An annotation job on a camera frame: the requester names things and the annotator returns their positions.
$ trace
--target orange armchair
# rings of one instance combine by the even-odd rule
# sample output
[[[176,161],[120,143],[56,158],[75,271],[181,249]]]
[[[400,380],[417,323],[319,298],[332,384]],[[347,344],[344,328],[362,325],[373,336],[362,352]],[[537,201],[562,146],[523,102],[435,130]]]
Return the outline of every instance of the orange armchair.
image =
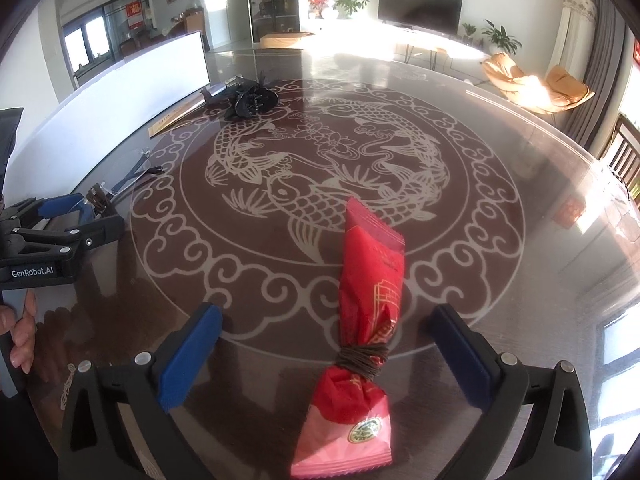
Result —
[[[526,75],[503,52],[482,62],[484,73],[505,97],[536,114],[555,114],[571,110],[594,96],[589,87],[564,68],[553,67],[546,80]]]

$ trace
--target brown string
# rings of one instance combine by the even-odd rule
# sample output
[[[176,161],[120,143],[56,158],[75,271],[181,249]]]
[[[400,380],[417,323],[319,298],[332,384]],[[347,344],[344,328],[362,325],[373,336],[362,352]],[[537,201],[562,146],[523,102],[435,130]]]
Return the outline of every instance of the brown string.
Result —
[[[389,348],[384,343],[343,346],[338,352],[335,364],[372,381],[380,373],[380,366],[371,358],[377,357],[381,363],[384,363],[388,353]]]

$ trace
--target red snack package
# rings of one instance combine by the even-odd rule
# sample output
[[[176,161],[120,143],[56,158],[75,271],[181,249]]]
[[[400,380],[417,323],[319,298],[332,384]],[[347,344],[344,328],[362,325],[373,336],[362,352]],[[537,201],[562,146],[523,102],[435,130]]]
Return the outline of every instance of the red snack package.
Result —
[[[403,277],[404,238],[350,198],[339,289],[342,349],[313,394],[291,465],[294,478],[392,462],[386,394],[371,379],[396,330]]]

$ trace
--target bottle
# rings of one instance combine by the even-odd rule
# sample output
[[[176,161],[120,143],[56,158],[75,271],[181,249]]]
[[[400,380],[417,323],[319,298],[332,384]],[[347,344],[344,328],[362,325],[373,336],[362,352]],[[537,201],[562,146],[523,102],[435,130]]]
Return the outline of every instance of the bottle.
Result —
[[[191,0],[191,3],[189,4],[190,9],[199,9],[201,7],[202,4],[200,3],[200,0]]]

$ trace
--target round table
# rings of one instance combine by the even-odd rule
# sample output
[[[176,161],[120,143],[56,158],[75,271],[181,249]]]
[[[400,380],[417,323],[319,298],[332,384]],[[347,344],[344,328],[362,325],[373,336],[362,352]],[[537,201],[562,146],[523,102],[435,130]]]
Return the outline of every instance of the round table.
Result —
[[[344,207],[357,196],[406,239],[401,322],[376,379],[394,464],[359,478],[432,478],[478,420],[419,328],[443,302],[524,364],[571,361],[593,449],[614,434],[596,465],[628,450],[640,430],[627,393],[640,362],[640,222],[607,168],[504,99],[413,66],[296,51],[212,60],[219,80],[264,72],[280,104],[231,123],[224,107],[202,108],[151,140],[142,128],[79,186],[144,147],[166,170],[120,203],[125,236],[92,251],[77,283],[38,291],[45,381],[33,377],[30,396],[54,448],[81,360],[130,362],[212,301],[222,338],[172,417],[216,478],[288,478],[338,349]],[[130,436],[153,476],[134,425]]]

